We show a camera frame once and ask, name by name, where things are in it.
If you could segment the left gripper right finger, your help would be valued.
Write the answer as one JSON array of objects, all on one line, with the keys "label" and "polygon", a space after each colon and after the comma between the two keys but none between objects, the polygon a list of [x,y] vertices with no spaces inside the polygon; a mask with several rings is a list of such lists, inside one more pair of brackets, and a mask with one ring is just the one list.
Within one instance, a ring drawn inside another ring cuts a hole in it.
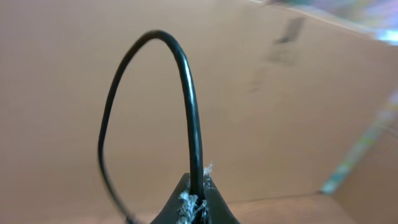
[{"label": "left gripper right finger", "polygon": [[207,201],[207,223],[210,224],[240,224],[228,208],[215,183],[209,175],[204,178],[204,194]]}]

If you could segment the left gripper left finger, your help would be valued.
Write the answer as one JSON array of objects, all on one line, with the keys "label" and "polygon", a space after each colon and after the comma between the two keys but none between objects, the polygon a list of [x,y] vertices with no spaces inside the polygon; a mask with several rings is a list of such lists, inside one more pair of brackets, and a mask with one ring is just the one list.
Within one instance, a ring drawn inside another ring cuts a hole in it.
[{"label": "left gripper left finger", "polygon": [[195,221],[195,195],[190,194],[190,174],[185,173],[150,224],[192,224]]}]

